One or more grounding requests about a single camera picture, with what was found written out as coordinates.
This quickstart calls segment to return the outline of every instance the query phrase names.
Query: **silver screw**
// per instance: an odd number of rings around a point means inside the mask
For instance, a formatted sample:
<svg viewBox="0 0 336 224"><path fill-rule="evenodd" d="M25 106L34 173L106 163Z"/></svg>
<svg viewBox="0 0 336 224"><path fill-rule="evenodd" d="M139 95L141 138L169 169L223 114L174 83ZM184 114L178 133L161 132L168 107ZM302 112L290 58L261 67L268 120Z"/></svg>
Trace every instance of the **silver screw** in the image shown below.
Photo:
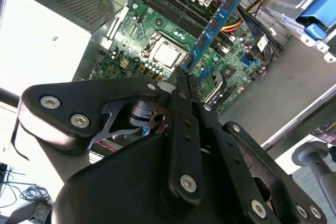
<svg viewBox="0 0 336 224"><path fill-rule="evenodd" d="M232 126L232 128L236 131L236 132L239 132L240 131L240 128L238 127L238 125L234 124Z"/></svg>
<svg viewBox="0 0 336 224"><path fill-rule="evenodd" d="M182 187L189 193L196 192L197 185L196 185L196 181L194 180L192 176L188 174L183 174L180 178L180 182L181 182Z"/></svg>
<svg viewBox="0 0 336 224"><path fill-rule="evenodd" d="M155 87L153 84L148 83L147 86L148 86L150 89L152 89L152 90L155 90L155 89L156 89L156 87Z"/></svg>
<svg viewBox="0 0 336 224"><path fill-rule="evenodd" d="M52 96L42 97L40 103L43 107L48 109L56 109L61 105L61 102L56 97Z"/></svg>
<svg viewBox="0 0 336 224"><path fill-rule="evenodd" d="M299 213L306 219L308 219L308 214L305 211L303 207L301 207L299 204L296 205L296 209L299 211Z"/></svg>
<svg viewBox="0 0 336 224"><path fill-rule="evenodd" d="M203 105L203 107L204 107L207 111L211 111L211 108L210 108L210 106L209 106L208 104Z"/></svg>
<svg viewBox="0 0 336 224"><path fill-rule="evenodd" d="M267 216L266 210L264 206L257 200L253 199L251 201L251 207L253 211L259 216L261 219L265 219Z"/></svg>
<svg viewBox="0 0 336 224"><path fill-rule="evenodd" d="M313 215L315 215L316 218L322 219L321 213L317 210L317 208L315 206L310 205L309 208L310 208L310 211L313 213Z"/></svg>
<svg viewBox="0 0 336 224"><path fill-rule="evenodd" d="M79 128L86 128L90 124L90 120L82 114L75 114L71 117L71 123Z"/></svg>

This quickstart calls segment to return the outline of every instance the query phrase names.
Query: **red wire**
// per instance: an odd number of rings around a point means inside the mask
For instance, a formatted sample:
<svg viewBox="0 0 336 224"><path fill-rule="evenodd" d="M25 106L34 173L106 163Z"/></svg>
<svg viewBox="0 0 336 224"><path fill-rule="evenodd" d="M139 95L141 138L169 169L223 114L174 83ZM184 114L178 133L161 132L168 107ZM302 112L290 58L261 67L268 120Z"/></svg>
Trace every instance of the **red wire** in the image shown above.
<svg viewBox="0 0 336 224"><path fill-rule="evenodd" d="M230 33L230 32L232 32L232 31L237 30L238 27L239 27L239 26L236 26L236 27L233 27L233 28L230 28L230 29L227 29L227 30L223 30L223 32L225 32L225 33Z"/></svg>
<svg viewBox="0 0 336 224"><path fill-rule="evenodd" d="M115 149L113 149L113 148L111 148L111 147L109 147L107 145L104 145L104 144L102 144L100 142L97 142L97 144L100 145L101 147L105 148L105 149L110 150L111 152L116 152Z"/></svg>

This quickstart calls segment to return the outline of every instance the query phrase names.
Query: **chip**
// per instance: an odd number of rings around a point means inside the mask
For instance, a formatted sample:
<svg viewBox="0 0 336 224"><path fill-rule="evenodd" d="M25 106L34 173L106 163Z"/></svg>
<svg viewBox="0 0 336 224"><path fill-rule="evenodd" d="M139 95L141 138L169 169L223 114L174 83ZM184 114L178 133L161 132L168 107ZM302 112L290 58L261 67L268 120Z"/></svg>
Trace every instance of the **chip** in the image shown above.
<svg viewBox="0 0 336 224"><path fill-rule="evenodd" d="M212 22L209 26L210 30L214 31L216 29L218 23L219 23L219 18L215 18L214 20L212 20Z"/></svg>
<svg viewBox="0 0 336 224"><path fill-rule="evenodd" d="M199 50L201 50L201 48L204 46L205 42L206 42L206 39L204 37L202 37L201 39L199 39L199 41L197 43L197 48Z"/></svg>
<svg viewBox="0 0 336 224"><path fill-rule="evenodd" d="M227 80L229 79L231 76L233 76L233 74L236 72L235 69L233 69L231 66L227 65L224 67L224 69L221 71L222 76Z"/></svg>
<svg viewBox="0 0 336 224"><path fill-rule="evenodd" d="M235 3L235 0L226 0L224 1L223 9L229 11L230 7Z"/></svg>

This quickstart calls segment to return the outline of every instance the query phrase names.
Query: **black wire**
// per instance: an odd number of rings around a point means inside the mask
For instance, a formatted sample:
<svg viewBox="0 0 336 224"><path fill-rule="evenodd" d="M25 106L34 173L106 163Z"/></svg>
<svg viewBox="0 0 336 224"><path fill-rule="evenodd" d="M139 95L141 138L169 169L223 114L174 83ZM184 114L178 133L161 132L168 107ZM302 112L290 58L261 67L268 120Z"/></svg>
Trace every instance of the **black wire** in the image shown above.
<svg viewBox="0 0 336 224"><path fill-rule="evenodd" d="M6 189L6 186L8 185L10 172L11 172L13 169L14 169L14 168L10 168L9 171L8 171L8 174L7 174L7 180L6 180L6 183L5 183L5 186L4 186L4 190L3 190L3 191L1 192L1 194L0 194L0 198L1 198L2 194L4 193L4 191L5 191L5 189ZM8 185L8 186L9 186L9 188L11 189L12 193L14 194L15 200L14 200L13 203L11 203L11 204L9 204L9 205L6 205L6 206L2 206L2 207L0 207L0 208L10 207L10 206L14 205L14 204L17 202L17 197L16 197L16 194L15 194L14 190L11 188L10 185Z"/></svg>
<svg viewBox="0 0 336 224"><path fill-rule="evenodd" d="M49 205L48 202L51 200L47 189L38 185L28 187L25 191L21 193L20 198L30 202L42 201L44 204L47 205Z"/></svg>
<svg viewBox="0 0 336 224"><path fill-rule="evenodd" d="M20 198L23 199L23 200L30 201L30 202L42 201L44 204L50 206L50 204L48 202L51 200L51 197L50 197L47 189L44 188L44 187L40 187L40 186L38 186L36 184L33 184L33 183L13 182L12 180L14 179L14 177L11 175L11 173L15 173L15 172L13 172L13 169L14 168L10 168L8 173L7 173L7 180L6 180L6 182L3 183L5 186L4 186L4 190L0 194L0 198L1 198L1 195L3 194L3 192L5 191L6 186L9 186L11 191L14 194L15 201L12 204L9 204L7 206L2 206L0 208L12 206L17 202L17 197L16 197L16 194L14 193L13 188L16 188L20 192ZM13 184L28 185L29 187L26 190L21 191L18 187L13 186Z"/></svg>

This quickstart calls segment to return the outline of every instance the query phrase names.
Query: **capacitor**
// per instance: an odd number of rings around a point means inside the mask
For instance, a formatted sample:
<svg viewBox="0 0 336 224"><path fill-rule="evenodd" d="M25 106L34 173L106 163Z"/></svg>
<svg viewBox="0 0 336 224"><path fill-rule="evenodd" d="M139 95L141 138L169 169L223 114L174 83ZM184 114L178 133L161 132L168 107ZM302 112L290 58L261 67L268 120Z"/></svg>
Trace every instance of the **capacitor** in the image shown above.
<svg viewBox="0 0 336 224"><path fill-rule="evenodd" d="M133 61L134 61L135 63L139 63L139 62L140 62L140 58L136 56L136 57L133 58Z"/></svg>

